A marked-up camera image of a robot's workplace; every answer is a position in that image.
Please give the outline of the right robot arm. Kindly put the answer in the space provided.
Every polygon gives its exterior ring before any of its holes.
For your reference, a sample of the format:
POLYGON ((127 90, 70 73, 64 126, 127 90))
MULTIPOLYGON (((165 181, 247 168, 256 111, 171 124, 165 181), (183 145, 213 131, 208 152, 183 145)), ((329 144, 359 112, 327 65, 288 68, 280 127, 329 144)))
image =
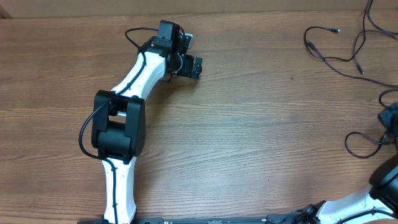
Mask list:
MULTIPOLYGON (((359 159, 375 156, 388 140, 397 145, 397 103, 385 106, 377 118, 386 129, 379 141, 358 134, 378 147, 371 154, 360 156, 349 149, 348 138, 345 138, 345 147, 352 156, 359 159)), ((397 219, 397 154, 372 173, 365 189, 339 200, 307 205, 294 223, 367 223, 383 219, 397 219)))

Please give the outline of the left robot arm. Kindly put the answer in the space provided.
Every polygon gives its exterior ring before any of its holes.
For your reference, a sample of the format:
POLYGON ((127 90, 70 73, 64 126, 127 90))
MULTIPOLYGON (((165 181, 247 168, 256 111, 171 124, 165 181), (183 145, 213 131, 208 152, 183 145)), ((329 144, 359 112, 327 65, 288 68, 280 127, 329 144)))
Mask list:
POLYGON ((187 54, 193 35, 162 20, 157 35, 138 46, 136 64, 125 79, 110 91, 100 90, 93 112, 83 123, 78 143, 92 125, 91 144, 98 153, 82 152, 102 162, 106 176, 106 208, 97 223, 134 223, 134 168, 146 140, 145 100, 166 74, 199 79, 202 58, 187 54))

